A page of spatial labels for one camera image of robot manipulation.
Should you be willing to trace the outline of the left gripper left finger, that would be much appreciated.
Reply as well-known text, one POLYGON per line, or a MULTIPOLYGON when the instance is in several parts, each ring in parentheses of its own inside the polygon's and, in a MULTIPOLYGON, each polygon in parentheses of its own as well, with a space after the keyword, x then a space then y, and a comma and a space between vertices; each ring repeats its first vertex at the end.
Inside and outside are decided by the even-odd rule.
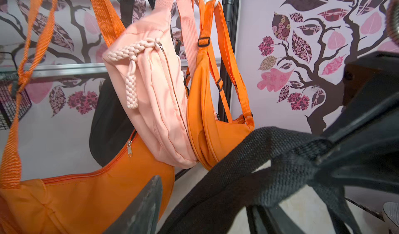
POLYGON ((162 195, 162 179, 156 175, 105 233, 154 234, 160 216, 162 195))

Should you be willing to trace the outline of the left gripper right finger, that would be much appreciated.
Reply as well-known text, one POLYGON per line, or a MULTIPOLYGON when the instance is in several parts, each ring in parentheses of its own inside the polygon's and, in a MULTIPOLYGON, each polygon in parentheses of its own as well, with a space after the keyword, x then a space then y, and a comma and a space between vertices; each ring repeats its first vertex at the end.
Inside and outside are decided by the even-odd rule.
POLYGON ((280 206, 248 206, 246 212, 251 234, 304 234, 280 206))

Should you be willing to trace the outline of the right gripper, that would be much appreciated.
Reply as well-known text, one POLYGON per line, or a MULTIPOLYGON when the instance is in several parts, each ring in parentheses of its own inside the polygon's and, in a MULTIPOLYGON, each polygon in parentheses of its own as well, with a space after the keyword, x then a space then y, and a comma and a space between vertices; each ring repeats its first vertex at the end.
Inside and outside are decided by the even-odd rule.
POLYGON ((324 132, 333 144, 318 159, 310 186, 354 186, 397 194, 399 172, 399 78, 377 73, 345 81, 344 112, 324 132))

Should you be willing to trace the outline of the orange bag with black back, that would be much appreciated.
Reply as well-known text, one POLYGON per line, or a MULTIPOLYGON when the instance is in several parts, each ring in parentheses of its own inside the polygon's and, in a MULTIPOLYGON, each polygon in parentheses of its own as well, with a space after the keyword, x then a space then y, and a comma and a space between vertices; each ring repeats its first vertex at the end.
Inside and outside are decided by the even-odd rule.
POLYGON ((189 137, 194 153, 207 170, 212 169, 226 157, 241 141, 255 129, 254 118, 250 109, 245 83, 239 72, 230 41, 227 23, 221 3, 216 0, 198 2, 200 13, 200 37, 197 41, 196 70, 190 74, 191 88, 188 98, 189 137), (223 90, 214 49, 211 41, 212 25, 216 24, 221 58, 227 67, 232 84, 241 104, 242 114, 232 119, 223 90), (227 122, 218 120, 214 110, 210 79, 219 90, 227 122))

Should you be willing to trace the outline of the pink fanny pack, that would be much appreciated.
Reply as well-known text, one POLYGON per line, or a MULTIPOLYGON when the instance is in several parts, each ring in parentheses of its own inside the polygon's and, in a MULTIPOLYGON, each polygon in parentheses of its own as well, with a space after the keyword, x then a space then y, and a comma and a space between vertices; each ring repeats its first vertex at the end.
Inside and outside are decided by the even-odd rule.
POLYGON ((189 139, 181 60, 170 34, 173 3, 194 74, 198 33, 192 0, 156 0, 154 10, 125 28, 102 58, 127 116, 156 160, 188 169, 197 157, 189 139))

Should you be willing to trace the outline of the black sling bag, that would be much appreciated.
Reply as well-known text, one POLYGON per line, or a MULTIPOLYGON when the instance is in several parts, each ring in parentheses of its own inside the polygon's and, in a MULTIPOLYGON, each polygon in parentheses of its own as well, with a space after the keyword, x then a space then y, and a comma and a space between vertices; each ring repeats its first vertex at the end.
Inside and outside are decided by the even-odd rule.
MULTIPOLYGON (((151 7, 155 6, 155 0, 148 1, 151 7)), ((91 0, 91 3, 106 46, 110 47, 132 24, 135 0, 119 0, 119 13, 110 0, 91 0)), ((93 158, 102 167, 106 166, 123 149, 134 130, 107 76, 91 124, 89 149, 93 158)))

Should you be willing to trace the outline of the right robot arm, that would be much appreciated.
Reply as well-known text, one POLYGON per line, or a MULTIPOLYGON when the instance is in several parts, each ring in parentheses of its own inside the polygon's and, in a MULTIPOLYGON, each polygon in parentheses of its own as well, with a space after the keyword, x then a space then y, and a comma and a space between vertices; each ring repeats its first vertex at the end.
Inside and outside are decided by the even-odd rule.
POLYGON ((323 136, 313 185, 399 192, 399 56, 376 51, 344 69, 344 112, 323 136))

